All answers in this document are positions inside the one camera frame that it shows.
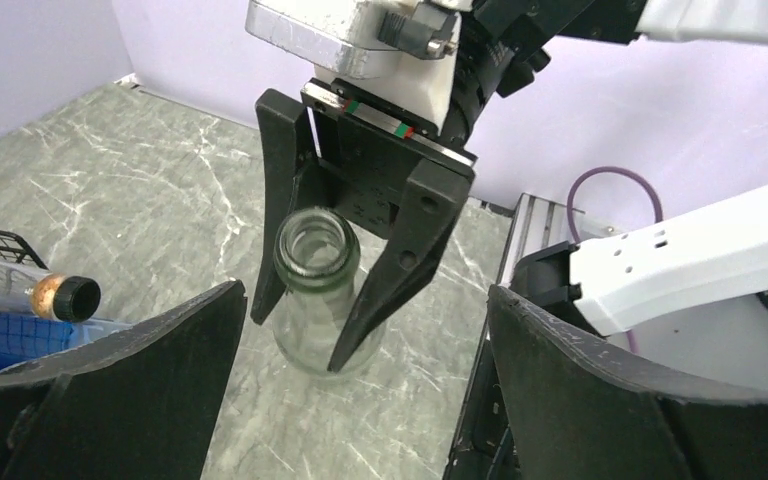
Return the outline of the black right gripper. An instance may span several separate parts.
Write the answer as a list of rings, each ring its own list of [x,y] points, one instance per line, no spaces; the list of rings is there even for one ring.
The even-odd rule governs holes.
[[[421,1],[388,6],[368,33],[416,65],[407,80],[313,79],[321,166],[307,108],[266,90],[255,105],[264,165],[263,249],[250,317],[263,324],[286,291],[274,251],[297,210],[334,206],[388,238],[329,359],[340,372],[364,340],[433,278],[468,199],[475,156],[465,146],[493,97],[530,85],[557,36],[627,44],[632,1]]]

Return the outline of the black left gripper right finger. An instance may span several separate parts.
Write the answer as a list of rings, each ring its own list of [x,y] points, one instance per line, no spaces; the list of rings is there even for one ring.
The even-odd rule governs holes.
[[[768,391],[677,371],[492,286],[487,322],[525,479],[768,479]]]

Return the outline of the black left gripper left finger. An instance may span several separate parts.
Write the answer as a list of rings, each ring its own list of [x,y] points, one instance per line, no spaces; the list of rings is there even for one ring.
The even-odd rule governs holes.
[[[245,320],[240,281],[0,371],[0,479],[197,479]]]

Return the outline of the clear bottle black gold label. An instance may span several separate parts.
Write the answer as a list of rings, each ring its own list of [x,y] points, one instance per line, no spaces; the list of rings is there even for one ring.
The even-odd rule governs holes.
[[[339,372],[328,370],[364,280],[360,258],[351,225],[330,209],[296,211],[279,228],[273,264],[286,290],[269,323],[280,353],[305,374],[329,381],[358,375],[381,348],[384,331],[379,327]]]

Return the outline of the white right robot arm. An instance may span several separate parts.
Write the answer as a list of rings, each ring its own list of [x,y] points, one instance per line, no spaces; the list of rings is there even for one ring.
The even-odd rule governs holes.
[[[492,93],[523,88],[547,62],[544,45],[576,36],[595,12],[621,13],[623,43],[726,40],[768,45],[768,1],[254,1],[249,34],[350,80],[354,94],[308,82],[326,114],[355,122],[440,163],[466,164],[460,145]],[[571,256],[583,290],[575,308],[600,334],[657,316],[768,290],[768,186],[624,238],[590,240]]]

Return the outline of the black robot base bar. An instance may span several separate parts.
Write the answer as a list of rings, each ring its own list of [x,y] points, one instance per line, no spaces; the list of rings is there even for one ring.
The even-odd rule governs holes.
[[[490,341],[486,338],[479,343],[443,477],[521,477]]]

